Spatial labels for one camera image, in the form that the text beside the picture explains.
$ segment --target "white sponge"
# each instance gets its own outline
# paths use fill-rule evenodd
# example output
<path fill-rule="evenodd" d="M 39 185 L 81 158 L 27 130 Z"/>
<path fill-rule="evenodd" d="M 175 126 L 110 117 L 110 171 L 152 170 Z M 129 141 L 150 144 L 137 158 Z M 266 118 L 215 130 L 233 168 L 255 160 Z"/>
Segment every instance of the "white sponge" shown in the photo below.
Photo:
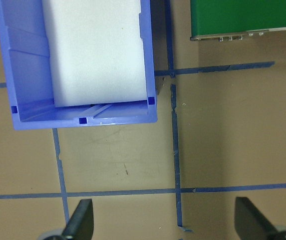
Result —
<path fill-rule="evenodd" d="M 56 107 L 146 100 L 140 0 L 43 0 Z"/>

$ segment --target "green circuit board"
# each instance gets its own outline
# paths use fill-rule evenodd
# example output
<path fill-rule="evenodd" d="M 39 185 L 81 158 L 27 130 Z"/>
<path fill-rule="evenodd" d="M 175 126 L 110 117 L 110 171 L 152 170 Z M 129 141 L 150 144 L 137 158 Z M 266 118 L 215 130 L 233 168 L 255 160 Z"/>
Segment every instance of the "green circuit board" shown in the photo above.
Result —
<path fill-rule="evenodd" d="M 286 28 L 286 0 L 191 0 L 192 36 Z"/>

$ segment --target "dark blue square mark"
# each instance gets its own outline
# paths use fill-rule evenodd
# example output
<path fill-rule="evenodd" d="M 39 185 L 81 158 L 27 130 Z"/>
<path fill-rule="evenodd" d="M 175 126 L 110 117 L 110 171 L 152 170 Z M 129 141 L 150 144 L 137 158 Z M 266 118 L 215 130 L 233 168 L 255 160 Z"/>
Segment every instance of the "dark blue square mark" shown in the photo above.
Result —
<path fill-rule="evenodd" d="M 17 109 L 17 106 L 12 106 L 12 113 L 13 114 L 17 114 L 18 113 L 18 109 Z"/>
<path fill-rule="evenodd" d="M 155 105 L 155 98 L 153 96 L 148 98 L 148 105 Z"/>
<path fill-rule="evenodd" d="M 87 118 L 85 118 L 85 117 L 80 117 L 80 118 L 79 118 L 79 124 L 87 124 Z"/>

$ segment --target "blue plastic bin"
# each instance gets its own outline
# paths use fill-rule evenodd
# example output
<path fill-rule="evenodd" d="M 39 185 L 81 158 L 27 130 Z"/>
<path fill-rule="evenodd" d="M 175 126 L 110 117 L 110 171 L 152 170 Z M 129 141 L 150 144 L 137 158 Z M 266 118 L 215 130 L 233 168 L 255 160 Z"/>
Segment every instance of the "blue plastic bin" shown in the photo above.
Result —
<path fill-rule="evenodd" d="M 55 107 L 41 0 L 0 0 L 0 42 L 16 130 L 157 121 L 150 0 L 141 0 L 147 100 Z"/>

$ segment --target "brown floor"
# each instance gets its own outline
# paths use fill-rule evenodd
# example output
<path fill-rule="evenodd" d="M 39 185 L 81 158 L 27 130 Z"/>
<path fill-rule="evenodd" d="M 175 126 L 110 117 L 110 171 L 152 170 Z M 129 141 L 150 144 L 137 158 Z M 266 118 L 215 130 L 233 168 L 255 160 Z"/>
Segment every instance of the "brown floor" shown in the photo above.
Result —
<path fill-rule="evenodd" d="M 275 61 L 271 68 L 157 77 L 153 124 L 59 129 L 67 192 L 172 189 L 170 84 L 177 85 L 183 188 L 286 184 L 286 32 L 190 42 L 189 0 L 172 0 L 175 68 Z M 155 69 L 167 69 L 164 8 L 152 1 Z M 0 83 L 5 82 L 0 53 Z M 14 131 L 0 88 L 0 195 L 60 193 L 51 129 Z M 286 189 L 93 197 L 93 239 L 234 240 L 235 196 L 286 225 Z M 69 212 L 79 197 L 68 198 Z M 0 199 L 0 239 L 37 239 L 64 227 L 60 197 Z"/>

